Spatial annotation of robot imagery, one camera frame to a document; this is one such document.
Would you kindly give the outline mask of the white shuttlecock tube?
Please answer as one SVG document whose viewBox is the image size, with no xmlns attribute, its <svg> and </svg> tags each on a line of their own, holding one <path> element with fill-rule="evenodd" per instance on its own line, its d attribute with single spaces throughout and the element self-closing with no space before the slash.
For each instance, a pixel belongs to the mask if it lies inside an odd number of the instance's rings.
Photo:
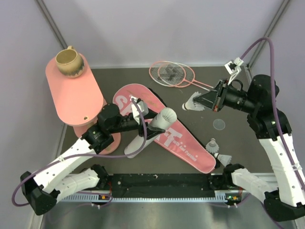
<svg viewBox="0 0 305 229">
<path fill-rule="evenodd" d="M 124 154 L 127 155 L 128 158 L 134 158 L 157 137 L 165 133 L 165 131 L 176 121 L 177 115 L 173 109 L 169 107 L 162 109 L 147 125 L 146 140 L 144 140 L 144 136 L 136 136 L 126 146 L 124 149 Z"/>
</svg>

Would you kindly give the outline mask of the clear plastic tube lid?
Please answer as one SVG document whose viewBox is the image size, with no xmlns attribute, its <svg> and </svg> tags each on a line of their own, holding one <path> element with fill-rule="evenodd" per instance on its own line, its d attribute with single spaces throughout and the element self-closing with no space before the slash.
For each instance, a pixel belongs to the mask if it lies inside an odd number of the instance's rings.
<svg viewBox="0 0 305 229">
<path fill-rule="evenodd" d="M 216 130 L 224 130 L 226 127 L 226 124 L 225 124 L 224 120 L 222 120 L 222 119 L 215 119 L 213 121 L 213 127 Z"/>
</svg>

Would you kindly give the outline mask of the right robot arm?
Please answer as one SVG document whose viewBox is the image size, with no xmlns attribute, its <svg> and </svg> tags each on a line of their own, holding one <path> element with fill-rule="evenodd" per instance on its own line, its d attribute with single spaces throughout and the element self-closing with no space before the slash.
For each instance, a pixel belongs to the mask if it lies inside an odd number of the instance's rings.
<svg viewBox="0 0 305 229">
<path fill-rule="evenodd" d="M 195 96 L 192 101 L 215 112 L 226 106 L 247 113 L 247 122 L 267 153 L 277 186 L 240 164 L 227 165 L 222 182 L 226 188 L 237 186 L 248 191 L 260 200 L 273 220 L 282 222 L 304 217 L 305 176 L 295 154 L 289 121 L 275 105 L 278 93 L 275 80 L 261 74 L 253 78 L 248 91 L 220 80 L 213 90 Z"/>
</svg>

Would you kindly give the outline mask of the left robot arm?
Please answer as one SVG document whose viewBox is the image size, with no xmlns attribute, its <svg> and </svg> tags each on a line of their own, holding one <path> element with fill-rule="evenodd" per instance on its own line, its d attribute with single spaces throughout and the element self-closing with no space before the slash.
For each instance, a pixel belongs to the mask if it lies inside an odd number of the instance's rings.
<svg viewBox="0 0 305 229">
<path fill-rule="evenodd" d="M 156 113 L 140 99 L 132 100 L 132 112 L 122 115 L 116 104 L 105 105 L 92 125 L 65 153 L 34 173 L 25 172 L 20 177 L 21 189 L 28 205 L 36 215 L 50 211 L 58 202 L 79 191 L 108 184 L 104 167 L 93 165 L 72 175 L 79 165 L 101 152 L 114 142 L 113 134 L 137 130 L 138 135 L 125 148 L 122 158 L 132 158 L 145 149 L 168 128 L 165 116 L 176 115 L 170 108 Z"/>
</svg>

